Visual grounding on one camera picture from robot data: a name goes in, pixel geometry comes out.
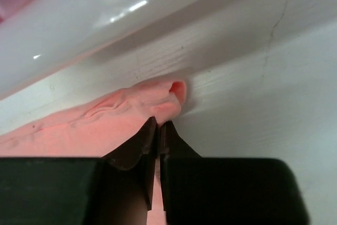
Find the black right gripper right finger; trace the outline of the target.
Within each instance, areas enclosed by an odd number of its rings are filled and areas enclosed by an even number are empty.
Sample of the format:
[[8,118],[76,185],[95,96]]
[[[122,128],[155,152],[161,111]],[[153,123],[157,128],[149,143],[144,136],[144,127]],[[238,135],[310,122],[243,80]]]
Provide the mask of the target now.
[[290,167],[273,158],[206,158],[172,122],[159,137],[167,224],[309,224]]

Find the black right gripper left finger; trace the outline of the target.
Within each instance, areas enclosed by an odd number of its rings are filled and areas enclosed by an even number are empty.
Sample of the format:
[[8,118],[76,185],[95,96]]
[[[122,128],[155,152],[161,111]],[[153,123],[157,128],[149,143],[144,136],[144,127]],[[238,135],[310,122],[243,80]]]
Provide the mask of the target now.
[[101,158],[1,158],[1,224],[146,224],[157,122]]

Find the salmon pink t shirt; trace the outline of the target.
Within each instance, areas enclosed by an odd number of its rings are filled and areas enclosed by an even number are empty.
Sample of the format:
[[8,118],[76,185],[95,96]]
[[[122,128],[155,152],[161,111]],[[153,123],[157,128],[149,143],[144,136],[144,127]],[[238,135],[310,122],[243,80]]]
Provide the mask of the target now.
[[152,80],[50,114],[1,136],[1,156],[102,157],[137,133],[150,117],[158,125],[181,112],[182,80]]

